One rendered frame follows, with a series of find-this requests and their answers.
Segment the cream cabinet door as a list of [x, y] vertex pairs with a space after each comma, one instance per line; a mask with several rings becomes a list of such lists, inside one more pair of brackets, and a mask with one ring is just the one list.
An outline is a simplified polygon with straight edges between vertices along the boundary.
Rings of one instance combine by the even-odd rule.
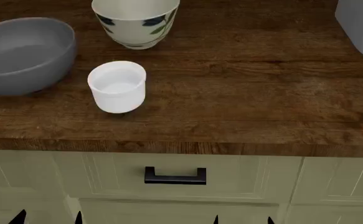
[[76, 212], [50, 152], [0, 151], [0, 224], [22, 210], [25, 224], [74, 224]]
[[363, 224], [363, 158], [304, 158], [284, 224]]
[[243, 204], [82, 200], [87, 224], [267, 224], [278, 207]]

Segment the small white bowl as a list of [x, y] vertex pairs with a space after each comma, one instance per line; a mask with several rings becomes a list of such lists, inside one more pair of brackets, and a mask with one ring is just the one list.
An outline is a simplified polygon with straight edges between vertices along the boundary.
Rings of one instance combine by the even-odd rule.
[[127, 113], [144, 102], [146, 70], [130, 61], [113, 61], [94, 68], [87, 78], [95, 103], [107, 113]]

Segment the cream cabinet drawer front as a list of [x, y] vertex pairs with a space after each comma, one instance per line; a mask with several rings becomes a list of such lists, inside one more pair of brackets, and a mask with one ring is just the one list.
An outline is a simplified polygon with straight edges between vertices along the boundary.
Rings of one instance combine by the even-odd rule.
[[54, 160], [72, 197], [280, 204], [302, 158], [56, 152]]

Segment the cream bowl with leaf print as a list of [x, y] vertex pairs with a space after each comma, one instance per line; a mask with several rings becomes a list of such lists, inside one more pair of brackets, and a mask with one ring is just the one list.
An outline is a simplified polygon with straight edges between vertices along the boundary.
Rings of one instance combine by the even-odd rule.
[[115, 42], [144, 50], [165, 38], [181, 0], [93, 0], [92, 10]]

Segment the large grey bowl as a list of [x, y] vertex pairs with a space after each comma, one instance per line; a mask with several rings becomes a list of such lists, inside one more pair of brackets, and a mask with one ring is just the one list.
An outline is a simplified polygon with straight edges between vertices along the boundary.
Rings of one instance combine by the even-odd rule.
[[41, 91], [63, 79], [77, 55], [75, 31], [53, 18], [0, 22], [0, 96]]

